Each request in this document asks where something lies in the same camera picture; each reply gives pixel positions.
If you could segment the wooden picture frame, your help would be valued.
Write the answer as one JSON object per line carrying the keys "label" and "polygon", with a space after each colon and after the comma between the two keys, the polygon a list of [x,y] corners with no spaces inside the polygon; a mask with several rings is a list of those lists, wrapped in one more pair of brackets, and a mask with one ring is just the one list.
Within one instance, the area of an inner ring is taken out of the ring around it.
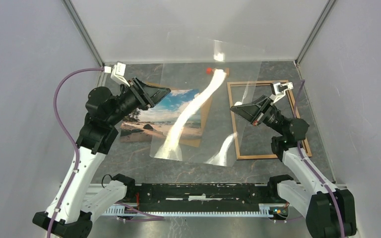
{"label": "wooden picture frame", "polygon": [[[231,88],[232,87],[240,87],[240,86],[270,86],[273,82],[289,82],[288,80],[279,80],[279,81],[248,81],[248,82],[228,82],[227,83],[227,90],[228,90],[228,96],[229,96],[229,103],[230,106],[234,106],[233,99],[232,99],[232,93]],[[262,159],[276,159],[277,154],[280,152],[280,149],[283,147],[288,147],[289,145],[300,145],[304,150],[308,157],[312,156],[311,149],[309,147],[308,141],[306,139],[306,133],[308,130],[309,125],[300,118],[300,115],[297,110],[296,106],[296,100],[293,95],[292,90],[287,91],[285,95],[290,103],[293,117],[287,118],[282,115],[280,117],[280,123],[278,126],[268,126],[275,130],[276,132],[280,133],[281,135],[279,137],[273,137],[271,141],[271,150],[273,151],[272,154],[265,154],[265,155],[248,155],[243,156],[240,153],[240,142],[238,140],[238,133],[237,133],[237,126],[236,126],[236,118],[234,112],[231,111],[231,118],[232,118],[232,127],[233,127],[233,133],[234,135],[234,144],[236,149],[236,156],[237,160],[262,160]]]}

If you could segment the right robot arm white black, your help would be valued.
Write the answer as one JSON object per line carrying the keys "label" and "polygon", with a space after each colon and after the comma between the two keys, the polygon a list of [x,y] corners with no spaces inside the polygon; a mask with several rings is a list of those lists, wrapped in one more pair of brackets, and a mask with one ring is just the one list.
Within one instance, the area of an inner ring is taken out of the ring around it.
{"label": "right robot arm white black", "polygon": [[305,218],[313,238],[356,235],[354,196],[329,181],[309,159],[301,145],[309,129],[304,119],[282,115],[266,96],[251,103],[235,104],[230,110],[253,126],[264,124],[279,133],[271,139],[272,152],[298,181],[289,176],[271,177],[266,190],[270,201],[289,202]]}

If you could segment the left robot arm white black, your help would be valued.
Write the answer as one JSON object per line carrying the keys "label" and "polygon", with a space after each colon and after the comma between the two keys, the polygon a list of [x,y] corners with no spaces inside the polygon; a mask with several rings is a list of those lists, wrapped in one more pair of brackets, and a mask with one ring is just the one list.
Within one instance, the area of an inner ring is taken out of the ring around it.
{"label": "left robot arm white black", "polygon": [[130,80],[117,96],[104,86],[90,91],[84,125],[73,144],[70,168],[51,204],[45,211],[37,212],[32,220],[46,231],[47,237],[85,238],[95,221],[112,205],[135,198],[134,180],[123,175],[116,175],[92,198],[85,200],[85,195],[118,136],[116,125],[134,110],[155,107],[170,91],[137,78]]}

